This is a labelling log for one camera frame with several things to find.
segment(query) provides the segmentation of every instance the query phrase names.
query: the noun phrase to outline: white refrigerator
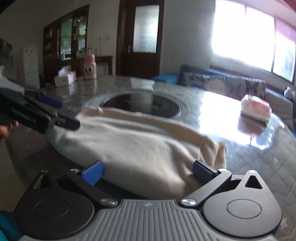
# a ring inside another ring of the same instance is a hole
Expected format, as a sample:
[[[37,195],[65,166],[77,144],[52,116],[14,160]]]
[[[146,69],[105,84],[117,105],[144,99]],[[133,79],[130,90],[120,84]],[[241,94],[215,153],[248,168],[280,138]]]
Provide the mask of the white refrigerator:
[[[38,45],[30,45],[22,49],[22,79],[28,85],[40,88],[38,73]]]

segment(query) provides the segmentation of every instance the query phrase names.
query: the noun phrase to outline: gray ribbed plate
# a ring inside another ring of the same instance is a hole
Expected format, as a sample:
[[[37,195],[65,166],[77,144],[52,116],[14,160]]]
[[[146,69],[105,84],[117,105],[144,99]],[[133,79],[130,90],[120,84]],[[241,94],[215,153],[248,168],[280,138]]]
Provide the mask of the gray ribbed plate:
[[[23,236],[21,241],[34,239]],[[194,209],[173,200],[124,200],[118,207],[100,210],[92,223],[64,241],[230,241],[215,232]],[[276,241],[273,236],[262,241]]]

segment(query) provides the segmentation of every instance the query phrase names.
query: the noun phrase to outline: person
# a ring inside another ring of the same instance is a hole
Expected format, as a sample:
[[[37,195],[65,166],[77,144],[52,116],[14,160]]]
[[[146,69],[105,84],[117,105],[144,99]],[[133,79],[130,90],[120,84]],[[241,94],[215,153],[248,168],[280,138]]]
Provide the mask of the person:
[[[19,123],[13,121],[10,126],[0,126],[0,141],[7,138],[12,126],[18,127]],[[17,241],[21,238],[16,223],[13,219],[13,213],[0,211],[0,241]]]

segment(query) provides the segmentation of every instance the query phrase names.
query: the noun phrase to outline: window sill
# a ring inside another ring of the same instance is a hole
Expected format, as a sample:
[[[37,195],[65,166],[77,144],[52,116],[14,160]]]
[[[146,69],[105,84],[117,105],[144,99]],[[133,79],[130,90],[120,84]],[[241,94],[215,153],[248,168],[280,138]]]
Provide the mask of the window sill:
[[[217,54],[212,55],[211,65],[238,72],[242,75],[246,75],[247,77],[265,80],[267,84],[281,89],[282,91],[284,91],[287,86],[294,87],[294,83],[278,76],[275,73],[271,73],[266,70],[248,65],[242,61],[223,57]]]

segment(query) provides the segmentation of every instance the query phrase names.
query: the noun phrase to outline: bright window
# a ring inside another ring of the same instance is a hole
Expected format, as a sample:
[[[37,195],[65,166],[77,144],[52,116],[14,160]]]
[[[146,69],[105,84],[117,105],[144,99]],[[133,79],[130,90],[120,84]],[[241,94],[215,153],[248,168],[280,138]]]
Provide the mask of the bright window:
[[[296,31],[245,5],[216,0],[212,48],[215,54],[275,73],[292,82]]]

